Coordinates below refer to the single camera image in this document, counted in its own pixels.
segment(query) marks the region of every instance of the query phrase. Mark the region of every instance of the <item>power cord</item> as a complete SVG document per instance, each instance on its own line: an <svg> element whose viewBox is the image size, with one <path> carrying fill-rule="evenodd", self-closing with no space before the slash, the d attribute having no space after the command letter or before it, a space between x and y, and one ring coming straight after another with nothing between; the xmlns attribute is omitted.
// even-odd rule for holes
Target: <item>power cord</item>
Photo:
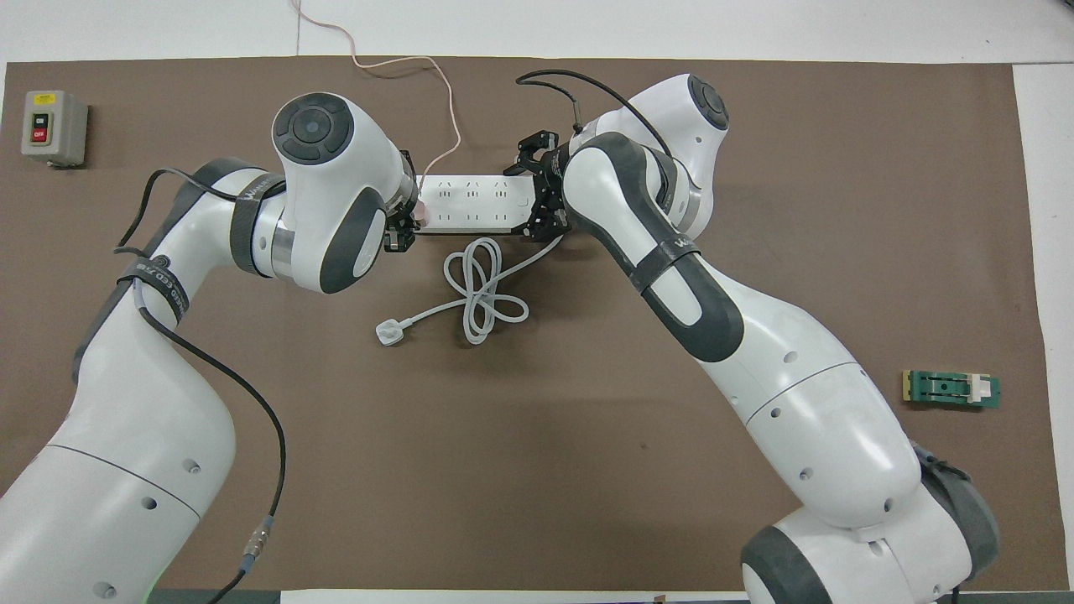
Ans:
<svg viewBox="0 0 1074 604"><path fill-rule="evenodd" d="M421 188L425 185L425 177L429 175L429 171L432 170L433 166L436 166L436 162L440 161L445 157L448 157L449 155L454 153L455 149L458 149L463 143L463 135L459 131L459 118L455 116L455 95L454 91L451 89L451 82L449 82L448 76L444 74L444 70L440 69L440 66L436 62L435 59L433 59L432 57L426 57L424 55L418 55L412 57L401 57L397 59L389 59L387 61L380 61L377 63L369 63L369 64L363 63L358 60L358 49L354 45L354 37L351 35L349 31L347 31L342 26L331 23L319 21L310 18L309 15L302 12L302 8L299 5L300 4L299 0L290 0L290 2L291 2L291 8L294 9L294 12L299 14L299 18L305 19L310 24L316 25L317 27L323 27L324 29L332 29L334 31L343 33L347 38L347 43L350 45L350 60L351 62L354 63L354 67L361 70L368 71L371 69L376 69L378 67L384 67L403 61L424 60L432 63L433 69L435 69L436 73L440 75L440 80L444 81L444 85L448 88L448 112L451 114L451 127L455 131L455 144L448 150L436 156L436 158L434 158L433 161L430 161L429 166L425 167L425 170L421 174L421 181L418 182L418 193L420 196Z"/></svg>
<svg viewBox="0 0 1074 604"><path fill-rule="evenodd" d="M466 333L466 341L477 346L484 342L492 328L496 325L496 319L510 323L522 322L529 317L529 305L524 300L516 296L496 293L496 284L504 277L514 274L522 269L540 260L546 254L552 250L563 235L552 240L551 243L541 248L526 260L519 262L507 271L500 272L503 265L503 253L499 244L491 238L480 238L471 241L463 251L455 251L444 259L444 278L463 298L451 302L446 302L439 306L434 306L424 313L417 314L402 321L388 319L377 326L377 339L384 346L391 346L403 340L403 330L441 311L463 306L463 331ZM476 255L479 249L483 249L489 255L489 272L485 274L484 268L477 260ZM462 263L463 284L460 284L451 276L451 262L460 260ZM496 302L510 302L518 305L522 312L516 316L506 315L496 310ZM484 319L478 323L477 310L484 311Z"/></svg>

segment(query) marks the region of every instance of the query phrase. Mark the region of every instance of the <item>white power strip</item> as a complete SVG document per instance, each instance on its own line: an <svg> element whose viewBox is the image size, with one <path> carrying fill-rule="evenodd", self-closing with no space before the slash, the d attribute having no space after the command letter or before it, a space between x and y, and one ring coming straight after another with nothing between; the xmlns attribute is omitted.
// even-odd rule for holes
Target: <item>white power strip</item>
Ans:
<svg viewBox="0 0 1074 604"><path fill-rule="evenodd" d="M509 233L529 219L535 199L533 176L430 174L418 234Z"/></svg>

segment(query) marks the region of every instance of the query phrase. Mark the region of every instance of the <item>cable connector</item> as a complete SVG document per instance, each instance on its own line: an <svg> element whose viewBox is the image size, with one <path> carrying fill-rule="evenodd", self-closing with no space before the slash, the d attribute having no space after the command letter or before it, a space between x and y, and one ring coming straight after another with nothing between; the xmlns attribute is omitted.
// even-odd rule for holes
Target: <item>cable connector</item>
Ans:
<svg viewBox="0 0 1074 604"><path fill-rule="evenodd" d="M403 340L403 330L405 326L400 323L395 319L388 319L387 321L377 326L377 339L384 346L391 346L400 340Z"/></svg>
<svg viewBox="0 0 1074 604"><path fill-rule="evenodd" d="M238 565L240 571L249 573L250 569L253 567L253 562L257 561L258 556L261 556L265 544L268 543L268 533L272 531L273 521L272 516L265 516L265 519L253 530L250 541L246 542L246 549L243 550L243 562Z"/></svg>

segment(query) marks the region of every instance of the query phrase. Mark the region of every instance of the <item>white plug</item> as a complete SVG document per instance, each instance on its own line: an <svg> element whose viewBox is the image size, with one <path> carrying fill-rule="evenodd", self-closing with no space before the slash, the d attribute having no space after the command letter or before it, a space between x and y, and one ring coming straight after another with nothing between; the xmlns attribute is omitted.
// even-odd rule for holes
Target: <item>white plug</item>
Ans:
<svg viewBox="0 0 1074 604"><path fill-rule="evenodd" d="M403 326L395 319L388 319L377 326L377 339L384 346L391 346L403 340Z"/></svg>

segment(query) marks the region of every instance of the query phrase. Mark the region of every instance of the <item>switch box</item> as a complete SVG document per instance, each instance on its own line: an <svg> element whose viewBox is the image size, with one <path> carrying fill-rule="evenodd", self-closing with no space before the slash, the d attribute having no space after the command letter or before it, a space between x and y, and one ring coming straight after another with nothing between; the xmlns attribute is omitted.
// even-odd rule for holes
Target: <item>switch box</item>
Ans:
<svg viewBox="0 0 1074 604"><path fill-rule="evenodd" d="M86 160L89 107L63 90L26 94L23 155L55 168L74 168Z"/></svg>

